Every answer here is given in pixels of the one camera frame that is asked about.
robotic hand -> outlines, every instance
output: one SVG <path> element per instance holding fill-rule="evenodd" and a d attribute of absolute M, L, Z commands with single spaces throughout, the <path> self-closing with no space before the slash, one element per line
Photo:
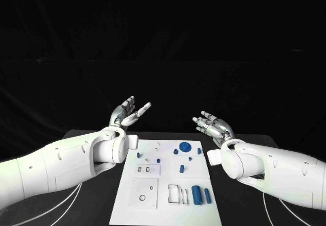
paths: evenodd
<path fill-rule="evenodd" d="M 232 179 L 284 201 L 326 210 L 326 163 L 311 156 L 235 139 L 228 123 L 202 112 L 196 128 L 219 149 L 208 151 L 210 165 L 222 164 Z"/>
<path fill-rule="evenodd" d="M 134 110 L 134 97 L 111 115 L 101 131 L 59 140 L 29 155 L 0 163 L 0 210 L 37 194 L 65 190 L 111 169 L 137 149 L 138 137 L 127 127 L 138 120 L 150 103 Z"/>

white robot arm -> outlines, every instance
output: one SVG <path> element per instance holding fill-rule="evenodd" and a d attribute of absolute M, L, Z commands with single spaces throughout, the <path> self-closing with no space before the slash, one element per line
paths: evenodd
<path fill-rule="evenodd" d="M 33 195 L 65 190 L 111 169 L 137 149 L 138 137 L 125 129 L 150 103 L 131 114 L 134 97 L 112 112 L 101 131 L 59 140 L 29 155 L 0 163 L 0 210 Z"/>
<path fill-rule="evenodd" d="M 222 164 L 232 179 L 284 201 L 326 210 L 326 163 L 311 156 L 235 139 L 226 122 L 202 112 L 198 130 L 219 149 L 208 151 L 210 165 Z"/>

white cable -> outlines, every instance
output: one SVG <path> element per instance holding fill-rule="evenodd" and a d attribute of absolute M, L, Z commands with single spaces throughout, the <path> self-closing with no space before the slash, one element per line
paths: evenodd
<path fill-rule="evenodd" d="M 62 218 L 62 217 L 63 217 L 63 215 L 66 214 L 66 212 L 68 212 L 68 210 L 69 210 L 69 208 L 71 208 L 71 206 L 72 206 L 72 204 L 73 204 L 73 202 L 75 202 L 76 196 L 75 196 L 75 198 L 73 198 L 73 200 L 72 200 L 72 202 L 71 202 L 71 205 L 69 205 L 69 207 L 68 207 L 66 211 L 63 212 L 63 214 L 60 215 L 60 217 L 59 217 L 59 219 L 55 221 L 55 223 L 60 220 L 60 218 Z"/>
<path fill-rule="evenodd" d="M 294 217 L 307 225 L 307 226 L 311 226 L 310 224 L 307 224 L 300 218 L 298 218 L 298 216 L 291 212 L 291 210 L 288 209 L 288 207 L 287 207 L 287 205 L 284 204 L 284 202 L 281 201 L 281 199 L 280 199 L 280 202 L 281 202 L 281 204 L 284 205 L 284 207 L 287 208 L 287 210 L 290 211 L 290 213 L 294 215 Z"/>
<path fill-rule="evenodd" d="M 62 203 L 69 199 L 69 197 L 72 196 L 72 194 L 75 193 L 75 191 L 76 191 L 78 187 L 81 187 L 81 185 L 82 185 L 82 184 L 78 184 L 78 186 L 76 186 L 73 192 L 69 194 L 69 196 L 66 197 L 66 199 L 59 203 L 59 205 L 58 205 L 56 207 L 59 207 L 59 206 L 62 205 Z M 29 220 L 26 220 L 26 221 L 23 221 L 23 222 L 20 222 L 19 224 L 11 225 L 11 226 L 19 226 L 19 225 L 22 225 L 22 224 L 30 222 L 32 220 L 37 219 L 39 217 L 42 217 L 43 215 L 46 215 L 56 207 L 53 207 L 49 211 L 46 211 L 45 213 L 42 213 L 42 214 L 40 214 L 39 216 L 36 216 L 35 218 L 32 218 L 32 219 L 29 219 Z"/>
<path fill-rule="evenodd" d="M 265 210 L 267 210 L 265 193 L 264 192 L 262 192 L 262 199 L 264 199 L 264 206 L 265 206 Z"/>

circular hole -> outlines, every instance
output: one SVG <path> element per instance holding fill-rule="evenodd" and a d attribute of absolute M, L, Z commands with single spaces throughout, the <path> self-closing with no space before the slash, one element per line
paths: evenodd
<path fill-rule="evenodd" d="M 144 195 L 140 196 L 140 201 L 144 201 Z"/>

white board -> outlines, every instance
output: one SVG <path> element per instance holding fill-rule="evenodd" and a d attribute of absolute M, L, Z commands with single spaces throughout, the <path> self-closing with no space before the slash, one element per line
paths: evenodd
<path fill-rule="evenodd" d="M 179 144 L 187 142 L 192 150 L 185 153 L 179 150 Z M 212 191 L 209 171 L 203 153 L 198 154 L 198 148 L 202 149 L 199 141 L 176 140 L 140 140 L 138 149 L 130 150 L 125 159 L 124 171 L 118 185 L 115 204 L 110 219 L 111 225 L 138 225 L 138 226 L 221 226 L 218 206 Z M 185 172 L 180 173 L 180 164 L 185 165 Z M 157 175 L 148 172 L 148 176 L 141 173 L 137 176 L 140 165 L 150 165 L 150 169 L 160 169 Z M 134 180 L 148 178 L 157 179 L 157 203 L 146 206 L 144 201 L 138 201 L 140 193 L 148 192 L 147 187 L 154 182 L 148 181 L 140 186 L 140 192 L 133 190 Z M 179 205 L 169 203 L 169 185 L 177 185 Z M 202 205 L 193 204 L 192 186 L 200 187 Z M 208 204 L 205 191 L 208 188 L 212 203 Z M 183 204 L 182 197 L 186 189 L 187 204 Z"/>

